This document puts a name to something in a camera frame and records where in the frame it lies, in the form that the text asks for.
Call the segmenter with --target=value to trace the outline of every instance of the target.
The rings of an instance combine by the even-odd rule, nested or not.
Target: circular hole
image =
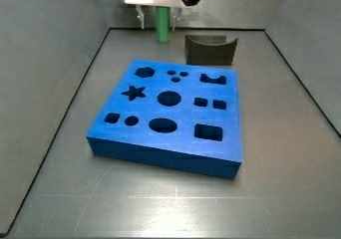
[[[150,128],[157,132],[170,133],[177,130],[177,123],[172,119],[153,119]]]
[[[180,82],[180,77],[173,77],[173,78],[172,78],[172,81],[173,81],[174,83],[178,83],[178,82]]]
[[[188,77],[189,73],[188,72],[181,72],[180,75],[184,76],[184,77]]]
[[[177,92],[162,92],[158,101],[164,106],[173,107],[181,102],[181,95]]]
[[[125,123],[129,126],[137,125],[140,123],[140,118],[136,116],[130,116],[126,118]]]
[[[168,74],[173,76],[176,74],[176,71],[174,70],[168,71]]]

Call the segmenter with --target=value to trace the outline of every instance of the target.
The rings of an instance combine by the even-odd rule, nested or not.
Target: gray metal floor
[[[185,34],[240,38],[236,181],[93,156],[86,132],[132,59],[184,63]],[[341,237],[341,140],[263,32],[113,31],[10,237]]]

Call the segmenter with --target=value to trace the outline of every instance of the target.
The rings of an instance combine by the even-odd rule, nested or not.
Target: blue foam block
[[[87,139],[96,155],[233,179],[243,163],[236,71],[133,61]]]

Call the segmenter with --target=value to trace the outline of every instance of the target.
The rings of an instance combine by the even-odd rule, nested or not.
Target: rectangular hole
[[[223,127],[198,123],[194,127],[194,136],[201,139],[223,141]]]
[[[213,107],[220,110],[227,110],[227,101],[213,100]]]
[[[194,105],[196,105],[197,107],[205,108],[205,107],[208,106],[208,99],[196,98],[196,99],[194,99]]]

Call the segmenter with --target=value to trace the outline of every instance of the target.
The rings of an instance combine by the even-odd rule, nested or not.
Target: star-shaped hole
[[[130,90],[126,92],[122,92],[125,96],[130,97],[130,101],[133,101],[136,98],[145,98],[145,89],[146,87],[136,88],[134,86],[130,86]]]

